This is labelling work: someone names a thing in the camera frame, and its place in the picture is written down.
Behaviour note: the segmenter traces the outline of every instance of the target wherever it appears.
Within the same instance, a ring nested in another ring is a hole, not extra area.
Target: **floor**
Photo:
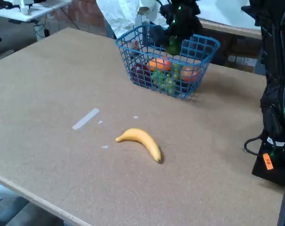
[[[80,23],[76,23],[76,25],[82,31],[106,36],[105,28],[100,28]],[[68,21],[58,22],[56,17],[53,17],[51,19],[46,18],[46,28],[49,29],[50,34],[53,34],[66,27],[72,27],[76,29],[74,24],[71,22]],[[33,24],[30,23],[13,24],[9,23],[6,18],[2,17],[0,17],[0,37],[2,38],[2,41],[0,42],[0,54],[10,49],[18,51],[36,42],[36,35],[33,29]]]
[[[105,28],[99,28],[95,26],[76,24],[82,31],[95,33],[105,36]],[[73,27],[74,24],[67,21],[59,21],[53,18],[46,18],[46,28],[49,29],[50,34],[57,32],[58,30],[66,27]],[[7,19],[0,17],[0,54],[13,49],[18,51],[28,45],[36,42],[36,35],[33,29],[33,24],[21,23],[13,24],[9,23]],[[7,198],[0,201],[0,214],[4,213],[7,206],[14,202],[15,198]],[[63,221],[48,213],[47,211],[39,208],[33,203],[27,204],[8,224],[8,226],[62,226]]]

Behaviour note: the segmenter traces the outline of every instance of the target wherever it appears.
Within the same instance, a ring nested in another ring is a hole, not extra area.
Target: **blue wire basket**
[[[171,56],[150,38],[151,26],[136,27],[116,40],[127,73],[134,84],[185,99],[200,85],[220,43],[194,34],[183,40],[179,55]]]

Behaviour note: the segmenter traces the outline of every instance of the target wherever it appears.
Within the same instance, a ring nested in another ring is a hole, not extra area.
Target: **cork board table surface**
[[[264,84],[210,65],[181,101],[133,85],[114,40],[65,29],[0,60],[0,183],[74,225],[274,226],[283,191],[242,151]],[[127,128],[153,135],[164,163],[116,143]]]

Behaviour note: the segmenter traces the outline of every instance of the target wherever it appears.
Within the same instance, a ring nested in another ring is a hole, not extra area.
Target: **yellow banana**
[[[126,130],[120,137],[116,138],[116,142],[121,142],[123,140],[135,140],[142,143],[156,162],[161,161],[161,151],[155,142],[155,140],[144,130],[131,128]]]

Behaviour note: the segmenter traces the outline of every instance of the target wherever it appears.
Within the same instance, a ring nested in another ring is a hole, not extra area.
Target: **wall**
[[[80,24],[105,27],[104,17],[99,10],[96,0],[73,0],[72,5],[64,8],[69,17]],[[61,10],[57,11],[61,20],[68,20]]]

